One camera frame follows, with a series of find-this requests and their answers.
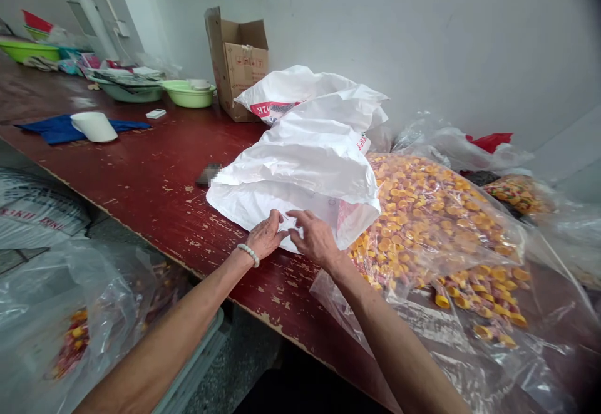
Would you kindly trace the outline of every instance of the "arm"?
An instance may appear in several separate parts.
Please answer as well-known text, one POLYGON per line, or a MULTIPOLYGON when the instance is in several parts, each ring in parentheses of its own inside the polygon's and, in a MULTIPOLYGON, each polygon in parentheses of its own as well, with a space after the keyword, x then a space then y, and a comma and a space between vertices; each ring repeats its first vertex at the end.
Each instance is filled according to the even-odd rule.
POLYGON ((330 227, 309 211, 293 210, 303 237, 289 229, 298 250, 332 277, 357 317, 374 357, 403 412, 469 413, 470 409, 418 337, 338 249, 330 227))
MULTIPOLYGON (((274 209, 250 232, 246 243, 259 259, 288 236, 277 232, 282 221, 274 209)), ((75 414, 150 413, 190 359, 221 303, 253 265, 250 254, 238 248, 232 251, 92 389, 75 414)))

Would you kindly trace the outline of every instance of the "hand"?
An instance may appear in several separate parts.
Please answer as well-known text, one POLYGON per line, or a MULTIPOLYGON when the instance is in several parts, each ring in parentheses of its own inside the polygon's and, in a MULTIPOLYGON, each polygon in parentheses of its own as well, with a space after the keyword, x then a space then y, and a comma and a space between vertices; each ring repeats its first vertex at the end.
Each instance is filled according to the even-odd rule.
POLYGON ((303 237, 295 229, 288 230, 292 243, 301 253, 328 273, 344 262, 347 256, 338 249, 332 229, 326 222, 318 219, 310 210, 291 210, 286 214, 295 217, 296 226, 302 228, 303 237))
POLYGON ((277 209, 272 209, 269 217, 250 231, 246 245, 255 252, 259 260, 273 253, 282 240, 290 235, 288 231, 277 232, 279 224, 283 221, 282 214, 277 209))

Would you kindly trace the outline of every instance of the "white bead bracelet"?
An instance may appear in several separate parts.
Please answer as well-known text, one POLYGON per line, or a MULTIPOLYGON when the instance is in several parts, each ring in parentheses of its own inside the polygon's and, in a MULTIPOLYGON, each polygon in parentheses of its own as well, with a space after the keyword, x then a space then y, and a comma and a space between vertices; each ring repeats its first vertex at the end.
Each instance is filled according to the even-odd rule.
POLYGON ((238 244, 238 248, 243 249, 244 251, 246 251, 254 259, 255 264, 253 265, 253 268, 257 268, 259 266, 259 258, 255 254, 255 252, 252 249, 250 249, 249 246, 247 246, 245 244, 238 244))

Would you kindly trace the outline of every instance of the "forearm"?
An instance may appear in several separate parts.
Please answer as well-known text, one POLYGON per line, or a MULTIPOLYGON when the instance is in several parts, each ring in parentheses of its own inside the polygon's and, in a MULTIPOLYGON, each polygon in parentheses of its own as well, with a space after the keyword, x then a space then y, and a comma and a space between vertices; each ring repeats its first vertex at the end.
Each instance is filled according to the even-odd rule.
POLYGON ((352 263, 347 261, 333 268, 331 276, 357 317, 403 412, 469 413, 466 403, 411 328, 352 263))
POLYGON ((200 343, 252 258, 236 249, 192 289, 81 402, 81 413, 150 413, 200 343))

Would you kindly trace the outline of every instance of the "small white box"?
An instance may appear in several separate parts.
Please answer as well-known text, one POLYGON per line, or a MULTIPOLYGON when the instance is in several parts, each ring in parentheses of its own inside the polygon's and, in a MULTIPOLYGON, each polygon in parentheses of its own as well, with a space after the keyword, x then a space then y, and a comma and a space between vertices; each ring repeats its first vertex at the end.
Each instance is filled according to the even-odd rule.
POLYGON ((154 109, 153 111, 148 112, 146 114, 146 117, 156 120, 157 118, 160 118, 161 116, 163 116, 166 113, 167 113, 167 111, 165 109, 154 109))

